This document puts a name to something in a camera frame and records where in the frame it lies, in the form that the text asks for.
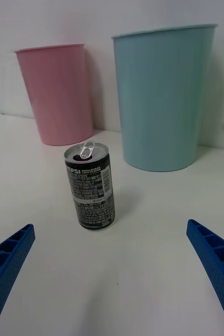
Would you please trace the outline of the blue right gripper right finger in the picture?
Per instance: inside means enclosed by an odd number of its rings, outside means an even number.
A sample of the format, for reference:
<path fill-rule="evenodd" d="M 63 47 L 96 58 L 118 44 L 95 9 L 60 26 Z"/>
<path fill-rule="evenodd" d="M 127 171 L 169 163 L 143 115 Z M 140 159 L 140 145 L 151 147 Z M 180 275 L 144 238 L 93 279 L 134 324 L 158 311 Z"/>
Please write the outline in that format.
<path fill-rule="evenodd" d="M 186 235 L 196 251 L 224 311 L 224 239 L 190 219 Z"/>

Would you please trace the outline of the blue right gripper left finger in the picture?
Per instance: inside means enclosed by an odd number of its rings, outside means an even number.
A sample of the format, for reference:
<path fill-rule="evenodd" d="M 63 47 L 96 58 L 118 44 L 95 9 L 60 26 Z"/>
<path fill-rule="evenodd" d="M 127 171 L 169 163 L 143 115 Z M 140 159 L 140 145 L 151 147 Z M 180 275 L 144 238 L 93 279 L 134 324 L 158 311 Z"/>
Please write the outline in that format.
<path fill-rule="evenodd" d="M 28 224 L 0 244 L 0 315 L 34 241 L 34 226 Z"/>

